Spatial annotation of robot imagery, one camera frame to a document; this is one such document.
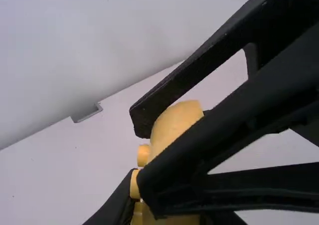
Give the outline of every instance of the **white surface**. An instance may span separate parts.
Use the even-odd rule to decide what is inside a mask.
[[[0,0],[0,148],[187,58],[247,0]]]
[[[128,109],[172,68],[101,102],[103,112],[74,124],[70,118],[0,151],[0,224],[81,225],[136,166],[138,145]],[[242,51],[181,100],[218,104],[247,79]],[[318,162],[319,149],[293,131],[256,141],[213,173]],[[249,225],[316,225],[318,214],[244,211]]]

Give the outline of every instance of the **white wall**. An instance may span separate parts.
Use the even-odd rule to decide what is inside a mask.
[[[188,57],[247,0],[0,0],[0,148]]]

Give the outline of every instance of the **yellow cylinder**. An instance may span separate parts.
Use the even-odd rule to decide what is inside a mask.
[[[132,172],[132,176],[131,176],[130,197],[132,199],[141,199],[138,183],[136,181],[136,177],[137,177],[138,173],[139,173],[139,170],[135,169]]]
[[[150,146],[148,144],[143,144],[139,146],[138,150],[138,166],[144,167],[148,163],[150,155]]]
[[[142,210],[143,210],[143,203],[136,202],[134,206],[134,212],[133,212],[133,217],[131,220],[131,225],[143,224]]]

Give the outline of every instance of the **black plastic arm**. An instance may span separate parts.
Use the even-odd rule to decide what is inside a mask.
[[[135,134],[149,138],[173,102],[240,49],[249,76],[278,55],[319,17],[318,0],[249,0],[215,34],[131,108]]]
[[[196,185],[214,210],[319,212],[319,163],[207,175]]]
[[[83,225],[129,225],[131,223],[136,202],[130,197],[133,170],[129,171],[109,199]]]

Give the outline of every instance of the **yellow plastic part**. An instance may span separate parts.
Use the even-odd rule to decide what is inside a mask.
[[[142,217],[143,203],[136,202],[134,206],[133,217],[131,220],[131,225],[142,225],[143,217]]]
[[[151,144],[139,147],[138,166],[144,167],[174,142],[187,129],[203,117],[203,110],[197,100],[189,100],[168,107],[155,121],[151,133]],[[140,199],[136,182],[138,171],[132,173],[130,196]],[[199,225],[199,215],[175,216],[155,220],[149,207],[144,203],[136,203],[132,225]]]
[[[144,167],[148,163],[150,155],[150,146],[148,144],[143,144],[139,146],[138,150],[138,166]]]
[[[188,100],[168,107],[152,128],[149,162],[203,116],[203,110],[197,100]]]
[[[131,176],[131,184],[130,184],[130,197],[132,199],[141,199],[141,195],[140,195],[140,191],[139,191],[139,187],[136,181],[136,177],[139,173],[138,169],[135,169],[132,172],[132,176]]]

